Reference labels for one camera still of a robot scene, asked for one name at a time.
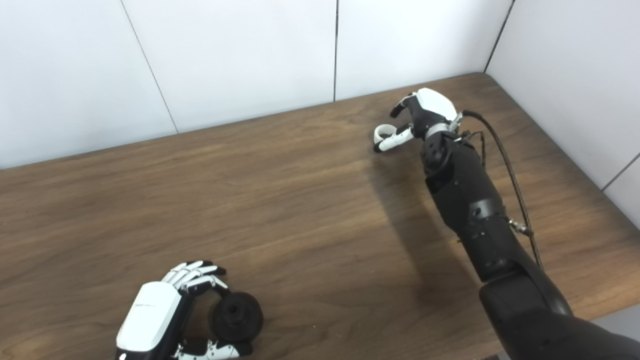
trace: wood grain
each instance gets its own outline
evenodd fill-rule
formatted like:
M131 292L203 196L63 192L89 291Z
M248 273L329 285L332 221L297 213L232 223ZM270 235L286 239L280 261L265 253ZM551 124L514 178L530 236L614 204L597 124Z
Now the wood grain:
M226 267L260 300L253 359L495 352L479 283L424 187L420 143L372 151L375 126L421 86L2 170L2 359L112 359L140 285L190 259ZM575 312L638 303L638 231L549 137L484 74L427 86L495 124ZM518 218L491 141L488 154ZM189 334L208 335L215 301L200 300Z

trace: cable connector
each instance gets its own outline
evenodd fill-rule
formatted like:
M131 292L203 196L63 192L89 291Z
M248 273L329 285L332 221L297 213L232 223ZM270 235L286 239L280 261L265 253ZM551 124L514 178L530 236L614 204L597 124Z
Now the cable connector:
M513 221L513 219L509 219L509 225L520 234L527 235L528 237L533 236L533 230L529 229L525 224L521 224L517 221Z

